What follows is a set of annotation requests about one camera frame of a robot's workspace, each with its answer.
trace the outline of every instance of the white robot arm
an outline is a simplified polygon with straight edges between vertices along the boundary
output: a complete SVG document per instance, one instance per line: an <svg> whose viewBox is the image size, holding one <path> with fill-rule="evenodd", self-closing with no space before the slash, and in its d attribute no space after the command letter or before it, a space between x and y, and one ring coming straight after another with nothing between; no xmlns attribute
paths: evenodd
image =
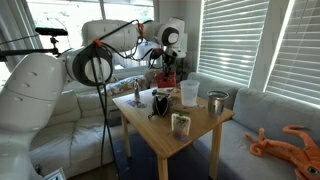
<svg viewBox="0 0 320 180"><path fill-rule="evenodd" d="M67 51L59 59L66 63L68 75L72 80L94 86L95 80L89 57L94 57L95 69L102 67L102 71L97 71L101 82L108 81L112 75L112 54L109 47L118 52L125 52L136 47L139 38L166 46L165 54L169 57L184 58L186 54L180 49L184 26L184 21L177 18L171 18L166 24L148 21L142 25L120 20L90 21L82 28L83 47ZM98 52L94 52L91 47L92 42L113 31L115 31L113 34L101 39L101 42L108 47L99 48ZM99 54L102 66L99 65L96 54Z"/></svg>
<svg viewBox="0 0 320 180"><path fill-rule="evenodd" d="M48 123L68 77L88 86L110 79L112 54L106 47L93 48L92 41L123 25L126 22L115 20L88 22L82 30L84 47L67 51L58 59L29 54L16 66L0 92L0 179L42 179L28 154L33 137ZM183 30L184 22L176 18L167 24L147 22L143 28L127 24L101 41L123 52L135 47L138 38L143 37L168 46L169 56L182 58L185 53L179 46ZM91 63L97 69L97 83Z"/></svg>

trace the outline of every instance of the small cup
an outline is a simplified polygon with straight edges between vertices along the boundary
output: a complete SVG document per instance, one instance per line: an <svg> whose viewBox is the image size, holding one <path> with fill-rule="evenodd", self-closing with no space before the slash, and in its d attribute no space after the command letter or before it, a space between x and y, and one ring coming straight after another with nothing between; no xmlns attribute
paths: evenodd
<svg viewBox="0 0 320 180"><path fill-rule="evenodd" d="M229 94L223 91L208 91L208 112L210 115L221 115L224 108L224 101Z"/></svg>

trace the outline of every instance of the white wall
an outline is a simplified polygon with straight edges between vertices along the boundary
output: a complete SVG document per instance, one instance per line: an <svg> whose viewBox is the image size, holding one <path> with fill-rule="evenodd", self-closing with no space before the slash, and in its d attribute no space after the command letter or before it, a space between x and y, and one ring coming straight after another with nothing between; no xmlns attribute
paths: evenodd
<svg viewBox="0 0 320 180"><path fill-rule="evenodd" d="M158 1L159 3L159 21L166 22L170 17L178 17L185 21L185 33L188 34L187 57L190 69L196 71L200 16L201 16L201 0L171 0Z"/></svg>

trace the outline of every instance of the white blinds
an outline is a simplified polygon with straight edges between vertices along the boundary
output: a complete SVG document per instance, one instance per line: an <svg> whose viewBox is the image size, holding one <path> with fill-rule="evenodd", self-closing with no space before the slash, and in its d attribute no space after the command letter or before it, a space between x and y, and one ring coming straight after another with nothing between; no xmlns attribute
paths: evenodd
<svg viewBox="0 0 320 180"><path fill-rule="evenodd" d="M206 0L198 72L248 85L268 0Z"/></svg>
<svg viewBox="0 0 320 180"><path fill-rule="evenodd" d="M320 105L320 0L296 0L267 92Z"/></svg>

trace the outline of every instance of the carpet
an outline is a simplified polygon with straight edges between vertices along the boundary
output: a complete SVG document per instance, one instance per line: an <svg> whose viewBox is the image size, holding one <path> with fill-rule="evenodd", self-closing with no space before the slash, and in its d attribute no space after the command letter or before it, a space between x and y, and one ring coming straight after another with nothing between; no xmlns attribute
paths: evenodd
<svg viewBox="0 0 320 180"><path fill-rule="evenodd" d="M131 158L127 159L124 141L114 142L121 180L157 180L157 156L138 133L130 135ZM170 180L207 180L209 161L192 145L168 159Z"/></svg>

